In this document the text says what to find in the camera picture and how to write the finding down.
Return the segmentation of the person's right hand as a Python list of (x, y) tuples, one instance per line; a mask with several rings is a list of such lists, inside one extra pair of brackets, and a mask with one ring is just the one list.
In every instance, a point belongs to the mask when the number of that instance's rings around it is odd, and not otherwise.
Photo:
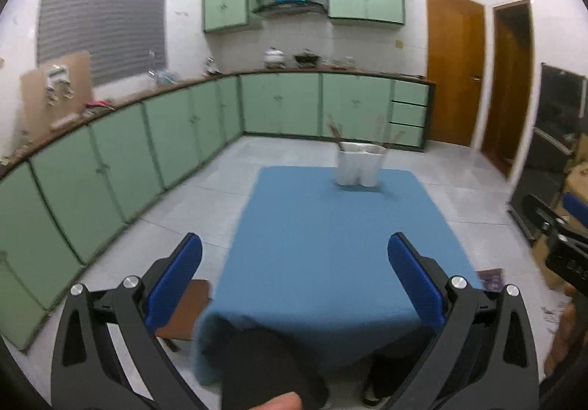
[(546, 377), (550, 377), (554, 373), (556, 367), (569, 354), (571, 346), (575, 344), (580, 335), (580, 322), (576, 305), (576, 299), (580, 297), (579, 292), (573, 285), (566, 283), (564, 293), (565, 296), (569, 297), (570, 302), (567, 303), (561, 313), (558, 329), (554, 334), (551, 348), (544, 362), (543, 370)]

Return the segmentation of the person's left hand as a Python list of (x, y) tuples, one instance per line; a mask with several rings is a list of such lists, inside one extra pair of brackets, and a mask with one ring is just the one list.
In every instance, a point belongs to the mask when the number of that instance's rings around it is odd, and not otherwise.
[(267, 402), (252, 407), (250, 410), (302, 410), (303, 403), (300, 396), (295, 392), (288, 392), (276, 396)]

